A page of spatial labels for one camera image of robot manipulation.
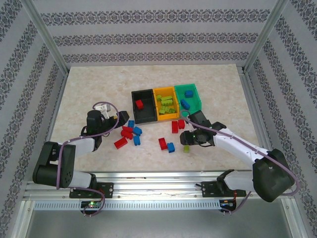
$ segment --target floor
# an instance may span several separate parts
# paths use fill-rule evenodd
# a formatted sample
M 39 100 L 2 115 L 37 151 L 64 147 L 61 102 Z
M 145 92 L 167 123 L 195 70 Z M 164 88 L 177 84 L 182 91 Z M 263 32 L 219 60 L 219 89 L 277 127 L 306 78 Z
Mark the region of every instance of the floor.
M 195 83 L 207 119 L 219 121 L 242 138 L 258 145 L 236 65 L 155 65 L 72 67 L 65 87 L 51 141 L 77 137 L 86 125 L 87 112 L 99 101 L 109 101 L 133 119 L 131 91 Z M 141 146 L 133 141 L 117 150 L 121 129 L 103 138 L 100 148 L 77 158 L 81 171 L 223 171 L 248 169 L 228 152 L 215 147 L 191 146 L 183 153 L 171 122 L 140 124 Z M 175 152 L 161 151 L 158 139 L 173 142 Z

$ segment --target purple cable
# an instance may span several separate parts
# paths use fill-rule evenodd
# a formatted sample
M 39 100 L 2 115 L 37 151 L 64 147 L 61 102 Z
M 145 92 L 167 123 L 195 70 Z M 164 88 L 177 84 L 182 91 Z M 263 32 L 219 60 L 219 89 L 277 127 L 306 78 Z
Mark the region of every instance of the purple cable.
M 262 155 L 263 157 L 267 158 L 268 160 L 270 160 L 271 162 L 275 163 L 276 165 L 280 166 L 282 169 L 284 169 L 295 181 L 296 183 L 296 189 L 292 192 L 289 192 L 289 193 L 283 193 L 282 195 L 284 196 L 292 196 L 294 194 L 296 194 L 300 188 L 300 184 L 299 184 L 299 181 L 298 179 L 296 178 L 296 176 L 288 169 L 286 168 L 284 165 L 282 165 L 280 162 L 277 162 L 276 160 L 274 160 L 273 158 L 271 158 L 270 156 L 262 153 L 261 151 L 258 151 L 256 148 L 254 148 L 253 146 L 247 144 L 246 142 L 242 141 L 241 139 L 235 137 L 235 136 L 232 136 L 228 133 L 225 133 L 225 132 L 222 132 L 222 131 L 219 131 L 219 130 L 215 130 L 215 129 L 212 129 L 212 128 L 208 128 L 208 127 L 205 127 L 205 126 L 202 126 L 202 125 L 199 125 L 199 124 L 196 124 L 190 120 L 188 120 L 186 117 L 183 116 L 183 112 L 187 112 L 188 115 L 190 115 L 190 112 L 188 110 L 181 110 L 180 111 L 180 115 L 182 116 L 182 118 L 184 118 L 185 121 L 187 121 L 188 123 L 196 126 L 196 127 L 199 127 L 201 129 L 205 129 L 205 130 L 209 130 L 209 131 L 212 131 L 212 132 L 216 132 L 216 133 L 219 133 L 219 134 L 222 134 L 224 136 L 227 136 L 229 138 L 232 138 L 232 139 L 235 139 L 236 141 L 238 141 L 240 144 L 246 146 L 247 148 L 251 149 L 252 151 L 255 151 L 256 153 L 258 153 L 259 155 Z M 237 207 L 237 209 L 235 209 L 233 212 L 230 212 L 228 209 L 225 209 L 225 208 L 222 208 L 223 210 L 227 211 L 227 212 L 230 212 L 230 213 L 234 213 L 236 212 L 237 210 L 239 210 L 242 205 L 247 201 L 248 197 L 250 196 L 251 192 L 248 193 L 248 195 L 242 200 L 242 202 L 240 203 L 240 205 Z
M 104 104 L 109 104 L 109 105 L 111 105 L 111 106 L 116 110 L 117 116 L 118 116 L 117 122 L 115 123 L 115 125 L 114 125 L 110 130 L 108 130 L 108 131 L 106 131 L 106 132 L 103 132 L 103 133 L 100 133 L 100 134 L 96 134 L 96 135 L 88 135 L 88 136 L 76 137 L 76 138 L 70 139 L 70 140 L 68 140 L 68 141 L 65 141 L 65 142 L 61 145 L 60 151 L 59 151 L 59 155 L 58 155 L 56 189 L 59 189 L 61 160 L 62 160 L 62 154 L 63 154 L 64 146 L 67 145 L 68 143 L 73 142 L 73 141 L 76 141 L 76 140 L 88 139 L 88 138 L 93 138 L 93 137 L 105 135 L 105 134 L 111 132 L 112 130 L 114 130 L 114 129 L 116 128 L 116 126 L 118 125 L 118 123 L 119 123 L 119 110 L 115 107 L 115 105 L 112 104 L 112 103 L 109 103 L 109 102 L 97 102 L 97 103 L 95 103 L 95 104 L 93 105 L 93 109 L 95 109 L 95 106 L 98 105 L 98 104 L 100 104 L 100 103 L 102 103 L 103 105 L 104 105 Z M 86 191 L 92 191 L 92 192 L 96 192 L 96 193 L 101 194 L 103 203 L 102 203 L 100 209 L 99 209 L 97 212 L 95 212 L 94 214 L 90 215 L 90 217 L 92 217 L 92 216 L 94 216 L 94 215 L 100 213 L 100 211 L 102 210 L 102 208 L 104 207 L 105 202 L 106 202 L 106 198 L 105 198 L 105 196 L 103 195 L 103 193 L 100 192 L 100 191 L 98 191 L 98 190 L 94 190 L 94 189 L 90 189 L 90 188 L 84 188 L 84 187 L 78 187 L 77 189 L 86 190 Z

